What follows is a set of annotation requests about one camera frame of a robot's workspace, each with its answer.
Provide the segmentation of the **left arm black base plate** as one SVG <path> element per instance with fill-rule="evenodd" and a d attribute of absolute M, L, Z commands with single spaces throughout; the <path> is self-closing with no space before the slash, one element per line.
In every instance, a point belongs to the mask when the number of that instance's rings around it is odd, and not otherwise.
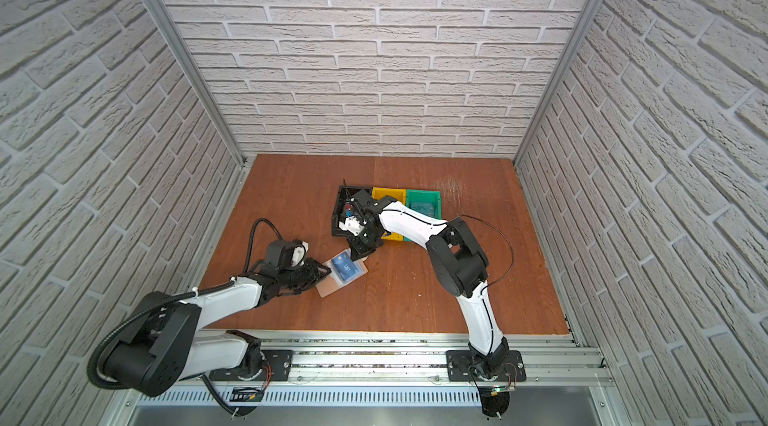
<path fill-rule="evenodd" d="M 289 349 L 267 349 L 261 351 L 258 368 L 217 369 L 208 374 L 212 381 L 256 381 L 264 383 L 267 375 L 271 382 L 287 382 L 292 368 L 293 351 Z"/>

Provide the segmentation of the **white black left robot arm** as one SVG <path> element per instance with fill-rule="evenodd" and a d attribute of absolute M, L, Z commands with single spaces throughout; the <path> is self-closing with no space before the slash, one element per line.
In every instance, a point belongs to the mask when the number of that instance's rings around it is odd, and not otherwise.
<path fill-rule="evenodd" d="M 274 277 L 251 274 L 177 295 L 149 293 L 95 346 L 87 378 L 100 389 L 156 397 L 179 380 L 215 370 L 256 377 L 266 368 L 259 338 L 238 330 L 206 336 L 202 329 L 280 295 L 301 294 L 330 274 L 330 267 L 308 258 Z"/>

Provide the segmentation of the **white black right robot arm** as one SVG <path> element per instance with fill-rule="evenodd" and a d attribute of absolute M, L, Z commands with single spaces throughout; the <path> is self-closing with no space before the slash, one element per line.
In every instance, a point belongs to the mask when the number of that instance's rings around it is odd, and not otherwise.
<path fill-rule="evenodd" d="M 391 196 L 374 199 L 364 191 L 349 204 L 351 212 L 338 227 L 348 233 L 351 257 L 372 254 L 383 245 L 386 233 L 399 234 L 423 247 L 439 283 L 458 301 L 476 367 L 485 377 L 495 375 L 509 345 L 489 299 L 488 257 L 466 222 L 433 218 Z"/>

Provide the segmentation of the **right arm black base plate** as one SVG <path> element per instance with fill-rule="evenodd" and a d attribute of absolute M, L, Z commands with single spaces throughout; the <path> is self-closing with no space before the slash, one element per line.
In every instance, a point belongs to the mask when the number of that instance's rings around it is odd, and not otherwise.
<path fill-rule="evenodd" d="M 449 350 L 446 366 L 450 382 L 525 382 L 527 373 L 522 355 L 508 350 L 503 359 L 498 355 L 485 357 L 471 350 Z"/>

